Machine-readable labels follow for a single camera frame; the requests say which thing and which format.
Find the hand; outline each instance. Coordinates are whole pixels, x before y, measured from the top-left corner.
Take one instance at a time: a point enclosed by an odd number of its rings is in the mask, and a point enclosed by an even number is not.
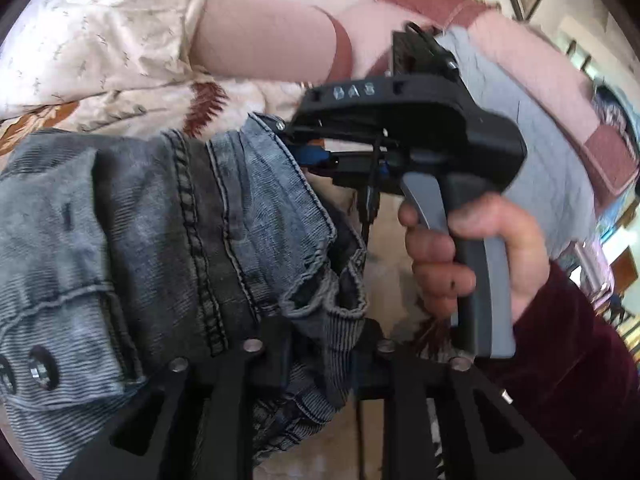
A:
[[[406,251],[414,260],[414,276],[427,309],[440,318],[456,309],[456,298],[476,288],[476,275],[453,262],[451,237],[418,225],[418,213],[408,202],[398,212],[407,227]],[[545,237],[533,216],[507,199],[489,193],[449,215],[450,231],[461,238],[504,238],[511,275],[511,314],[520,319],[549,277]]]

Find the gray denim garment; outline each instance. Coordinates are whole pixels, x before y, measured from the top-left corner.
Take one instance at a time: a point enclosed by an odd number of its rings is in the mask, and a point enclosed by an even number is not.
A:
[[[44,478],[172,358],[219,355],[264,316],[312,343],[286,395],[254,407],[256,459],[344,405],[366,248],[260,117],[206,144],[32,134],[0,174],[0,225],[0,354],[17,391],[0,388]],[[37,345],[58,366],[53,391],[30,375]]]

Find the dark red sleeve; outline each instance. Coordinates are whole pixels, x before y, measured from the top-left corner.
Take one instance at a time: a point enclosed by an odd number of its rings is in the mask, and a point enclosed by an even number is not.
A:
[[[478,367],[578,480],[640,478],[636,365],[558,266],[514,332],[513,359]]]

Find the gray trigger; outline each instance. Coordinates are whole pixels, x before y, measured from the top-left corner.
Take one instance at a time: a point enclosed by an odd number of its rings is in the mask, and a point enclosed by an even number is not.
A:
[[[400,184],[404,196],[418,210],[420,223],[429,229],[449,234],[447,213],[437,179],[425,173],[406,173]],[[451,316],[451,326],[458,326],[458,312]]]

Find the gray handle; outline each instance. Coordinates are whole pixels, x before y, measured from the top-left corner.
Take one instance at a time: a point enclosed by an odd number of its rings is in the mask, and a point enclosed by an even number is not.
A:
[[[430,229],[449,234],[447,211],[479,198],[491,190],[486,180],[468,174],[407,173],[402,192]],[[477,356],[509,358],[515,354],[511,321],[511,286],[506,248],[501,238],[463,240],[456,243],[456,261],[476,274],[476,290],[458,299],[458,324],[454,344]]]

